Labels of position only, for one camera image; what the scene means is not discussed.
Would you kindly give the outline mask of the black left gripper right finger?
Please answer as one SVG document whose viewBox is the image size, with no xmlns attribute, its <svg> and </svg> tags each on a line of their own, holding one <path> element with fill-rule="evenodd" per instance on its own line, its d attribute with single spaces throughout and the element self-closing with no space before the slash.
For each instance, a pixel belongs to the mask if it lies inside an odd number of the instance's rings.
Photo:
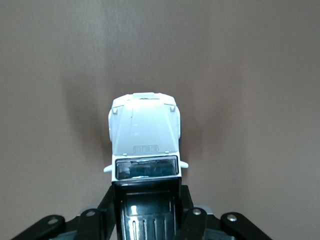
<svg viewBox="0 0 320 240">
<path fill-rule="evenodd" d="M 189 187 L 181 187 L 181 226 L 176 240 L 271 240 L 259 227 L 239 212 L 227 212 L 220 218 L 194 206 Z"/>
</svg>

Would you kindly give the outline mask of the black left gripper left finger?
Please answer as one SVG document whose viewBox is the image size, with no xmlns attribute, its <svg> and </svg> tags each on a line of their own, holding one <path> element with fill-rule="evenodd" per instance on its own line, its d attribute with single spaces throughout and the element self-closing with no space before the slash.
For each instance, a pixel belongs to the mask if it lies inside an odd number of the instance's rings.
<svg viewBox="0 0 320 240">
<path fill-rule="evenodd" d="M 48 215 L 13 237 L 14 240 L 109 240 L 116 225 L 114 188 L 109 187 L 96 208 L 89 208 L 72 220 Z"/>
</svg>

